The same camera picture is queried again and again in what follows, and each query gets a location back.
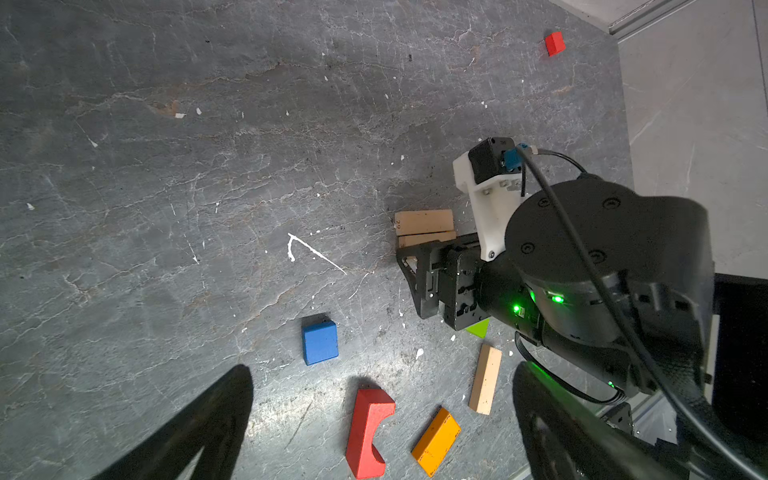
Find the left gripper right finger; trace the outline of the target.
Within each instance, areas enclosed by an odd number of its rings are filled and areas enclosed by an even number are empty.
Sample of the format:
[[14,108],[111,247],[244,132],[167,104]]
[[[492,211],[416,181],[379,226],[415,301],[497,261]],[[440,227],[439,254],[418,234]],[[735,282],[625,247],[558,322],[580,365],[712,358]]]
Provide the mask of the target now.
[[520,363],[513,403],[534,479],[675,479],[677,476],[575,400],[543,370]]

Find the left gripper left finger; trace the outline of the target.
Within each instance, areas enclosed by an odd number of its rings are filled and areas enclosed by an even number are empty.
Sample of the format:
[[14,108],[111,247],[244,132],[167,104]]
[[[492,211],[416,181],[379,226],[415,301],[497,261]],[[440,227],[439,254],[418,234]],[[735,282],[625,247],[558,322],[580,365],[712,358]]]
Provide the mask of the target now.
[[195,462],[193,479],[232,477],[253,404],[250,369],[238,364],[97,479],[176,479]]

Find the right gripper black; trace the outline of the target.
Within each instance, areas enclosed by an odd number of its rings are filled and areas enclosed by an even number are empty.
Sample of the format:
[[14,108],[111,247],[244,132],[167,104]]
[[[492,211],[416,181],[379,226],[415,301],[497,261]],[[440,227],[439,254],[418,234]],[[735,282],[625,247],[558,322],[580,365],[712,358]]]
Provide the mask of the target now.
[[475,276],[482,264],[478,244],[433,240],[398,248],[396,260],[420,318],[439,314],[454,330],[480,321],[481,309],[475,299]]

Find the natural wood block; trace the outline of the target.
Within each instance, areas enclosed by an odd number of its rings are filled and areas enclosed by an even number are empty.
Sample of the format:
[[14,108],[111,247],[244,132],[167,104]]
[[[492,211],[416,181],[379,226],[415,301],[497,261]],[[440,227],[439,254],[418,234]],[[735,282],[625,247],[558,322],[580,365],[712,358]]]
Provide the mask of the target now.
[[398,247],[406,248],[406,247],[425,244],[433,241],[445,242],[445,241],[451,241],[455,239],[456,239],[455,231],[403,235],[398,237]]
[[491,413],[501,360],[500,350],[489,344],[482,345],[469,400],[469,407],[478,414]]
[[394,225],[398,237],[453,231],[453,212],[450,209],[401,211],[395,214]]

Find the green rectangular block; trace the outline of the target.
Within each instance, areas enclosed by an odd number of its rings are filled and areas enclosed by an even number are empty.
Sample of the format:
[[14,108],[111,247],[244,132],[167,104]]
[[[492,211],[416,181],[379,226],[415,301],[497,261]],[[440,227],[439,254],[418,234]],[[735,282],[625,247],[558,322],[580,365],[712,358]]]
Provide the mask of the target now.
[[490,319],[479,321],[466,328],[466,331],[480,339],[485,339],[489,328]]

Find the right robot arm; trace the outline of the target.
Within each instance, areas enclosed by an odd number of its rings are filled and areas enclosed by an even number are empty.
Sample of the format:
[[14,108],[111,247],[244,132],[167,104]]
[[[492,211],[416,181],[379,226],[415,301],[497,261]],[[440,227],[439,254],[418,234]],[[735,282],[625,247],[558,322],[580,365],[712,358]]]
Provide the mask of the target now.
[[494,317],[609,384],[663,393],[675,442],[600,418],[526,356],[513,398],[536,479],[765,478],[767,283],[716,271],[706,209],[595,176],[525,200],[501,227],[400,248],[416,311],[461,330]]

